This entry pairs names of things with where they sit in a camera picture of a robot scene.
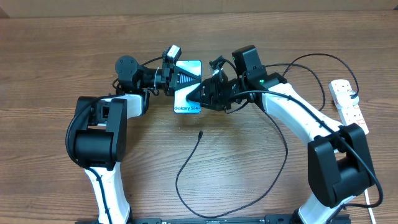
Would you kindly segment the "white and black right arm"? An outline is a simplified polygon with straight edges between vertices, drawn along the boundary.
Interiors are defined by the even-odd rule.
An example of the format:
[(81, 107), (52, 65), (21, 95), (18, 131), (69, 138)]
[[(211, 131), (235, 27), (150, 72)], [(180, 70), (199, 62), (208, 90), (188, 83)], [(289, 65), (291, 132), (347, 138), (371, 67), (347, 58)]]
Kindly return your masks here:
[(267, 115), (284, 123), (307, 147), (308, 184), (312, 194), (294, 211), (290, 223), (333, 223), (356, 196), (376, 186), (384, 199), (371, 159), (364, 130), (356, 123), (343, 125), (300, 97), (279, 73), (268, 74), (257, 49), (248, 45), (235, 50), (232, 58), (238, 74), (228, 80), (219, 57), (210, 63), (214, 74), (186, 96), (202, 107), (221, 111), (232, 103), (255, 103)]

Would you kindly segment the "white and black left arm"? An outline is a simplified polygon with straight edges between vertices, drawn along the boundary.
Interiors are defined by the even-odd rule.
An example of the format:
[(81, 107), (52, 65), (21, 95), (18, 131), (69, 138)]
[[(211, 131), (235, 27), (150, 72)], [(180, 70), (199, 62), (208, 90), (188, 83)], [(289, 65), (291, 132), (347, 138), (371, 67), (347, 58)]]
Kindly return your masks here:
[(70, 159), (84, 168), (99, 210), (95, 223), (132, 223), (132, 208), (124, 194), (121, 162), (126, 153), (127, 121), (142, 116), (150, 95), (163, 90), (175, 98), (174, 111), (183, 113), (187, 90), (201, 81), (202, 62), (162, 56), (162, 66), (149, 68), (129, 55), (115, 63), (115, 94), (81, 96), (65, 136)]

